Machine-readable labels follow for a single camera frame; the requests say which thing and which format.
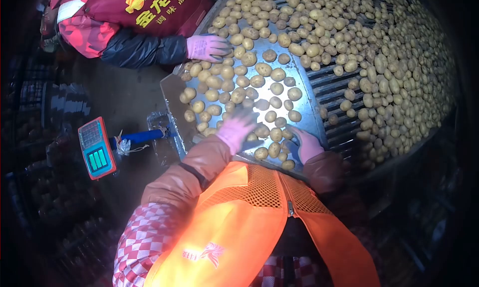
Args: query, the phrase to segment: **vest zipper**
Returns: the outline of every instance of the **vest zipper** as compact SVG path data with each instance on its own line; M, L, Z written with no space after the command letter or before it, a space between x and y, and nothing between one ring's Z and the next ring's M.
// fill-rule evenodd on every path
M289 194L289 190L286 188L286 183L283 180L283 175L278 172L279 175L279 180L281 181L281 186L283 187L284 190L284 195L286 196L286 202L288 204L288 217L293 216L295 213L295 210L293 208L293 202L291 201L291 195Z

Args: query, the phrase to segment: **checkered pattern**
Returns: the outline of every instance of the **checkered pattern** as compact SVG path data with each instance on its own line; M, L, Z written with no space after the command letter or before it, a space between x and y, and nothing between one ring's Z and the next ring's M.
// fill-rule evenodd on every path
M166 204L149 203L139 206L129 219L118 242L115 257L113 286L143 287L148 271L158 257L171 248L180 224L177 210ZM379 254L372 236L363 227L351 231L373 256L380 273ZM284 285L283 257L270 256L251 287L279 287ZM293 257L295 286L333 286L331 276L323 261L313 263L308 257Z

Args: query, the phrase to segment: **orange mesh vest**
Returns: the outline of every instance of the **orange mesh vest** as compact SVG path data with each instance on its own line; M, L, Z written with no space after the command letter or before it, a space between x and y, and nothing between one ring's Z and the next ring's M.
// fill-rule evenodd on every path
M335 287L380 286L368 251L304 182L242 162L228 164L200 195L191 223L144 286L248 286L290 216L305 224Z

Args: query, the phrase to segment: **red vest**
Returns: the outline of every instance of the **red vest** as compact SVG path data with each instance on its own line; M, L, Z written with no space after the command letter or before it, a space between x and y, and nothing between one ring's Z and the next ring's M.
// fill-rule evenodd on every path
M87 15L158 37L190 37L211 6L211 0L87 0L74 16Z

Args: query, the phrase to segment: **brown sleeve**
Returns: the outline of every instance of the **brown sleeve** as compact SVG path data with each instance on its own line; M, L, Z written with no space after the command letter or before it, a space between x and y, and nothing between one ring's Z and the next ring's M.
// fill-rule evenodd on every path
M345 188L346 168L339 154L327 151L308 160L303 173L319 199L345 226L364 226L367 210L357 190Z
M202 182L210 182L231 161L230 148L216 135L191 148L180 165L171 166L148 184L141 204L165 203L180 209L193 205L202 192Z

